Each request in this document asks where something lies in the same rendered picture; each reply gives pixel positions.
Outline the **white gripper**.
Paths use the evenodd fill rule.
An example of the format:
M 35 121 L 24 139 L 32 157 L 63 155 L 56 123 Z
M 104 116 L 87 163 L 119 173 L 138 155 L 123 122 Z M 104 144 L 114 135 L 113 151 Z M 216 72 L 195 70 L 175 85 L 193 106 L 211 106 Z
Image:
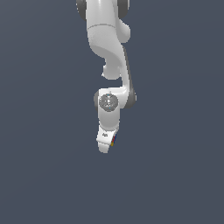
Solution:
M 99 127 L 96 141 L 98 143 L 98 148 L 101 153 L 108 153 L 109 146 L 113 140 L 113 137 L 116 135 L 117 129 L 114 130 L 105 130 L 102 127 Z

